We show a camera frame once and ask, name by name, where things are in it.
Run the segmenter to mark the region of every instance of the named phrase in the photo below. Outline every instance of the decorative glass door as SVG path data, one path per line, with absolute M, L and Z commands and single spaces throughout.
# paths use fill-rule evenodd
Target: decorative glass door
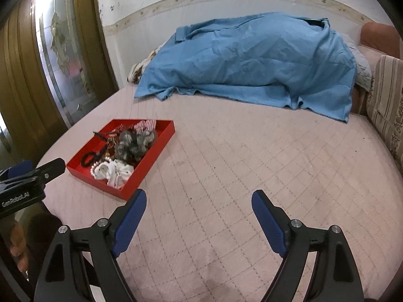
M 83 62 L 73 0 L 35 0 L 35 17 L 46 80 L 70 127 L 99 104 Z

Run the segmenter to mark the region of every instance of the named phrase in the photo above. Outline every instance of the white scrunchie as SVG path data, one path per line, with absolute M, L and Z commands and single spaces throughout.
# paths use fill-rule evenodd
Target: white scrunchie
M 121 188 L 133 173 L 134 167 L 120 160 L 104 161 L 94 169 L 94 177 L 98 180 L 108 180 L 108 185 Z

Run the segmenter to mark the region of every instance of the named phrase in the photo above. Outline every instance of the human hand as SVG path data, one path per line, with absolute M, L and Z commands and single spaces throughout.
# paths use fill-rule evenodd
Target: human hand
M 17 221 L 15 222 L 14 228 L 11 230 L 10 241 L 12 244 L 10 247 L 10 253 L 19 258 L 17 267 L 19 271 L 24 273 L 28 270 L 28 256 L 25 251 L 27 243 L 24 237 L 24 230 Z

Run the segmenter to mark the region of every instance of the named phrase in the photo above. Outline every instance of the white pillow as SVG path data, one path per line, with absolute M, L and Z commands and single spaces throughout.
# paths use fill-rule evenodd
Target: white pillow
M 357 63 L 357 76 L 355 83 L 364 88 L 367 92 L 371 88 L 372 72 L 368 60 L 364 55 L 358 51 L 357 46 L 350 36 L 344 33 L 340 33 L 344 43 L 349 47 L 350 51 L 354 55 L 355 62 Z

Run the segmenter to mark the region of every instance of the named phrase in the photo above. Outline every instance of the striped fabric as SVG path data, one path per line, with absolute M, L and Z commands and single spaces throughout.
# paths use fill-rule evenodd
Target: striped fabric
M 378 61 L 368 93 L 368 117 L 386 146 L 403 164 L 403 61 L 383 55 Z

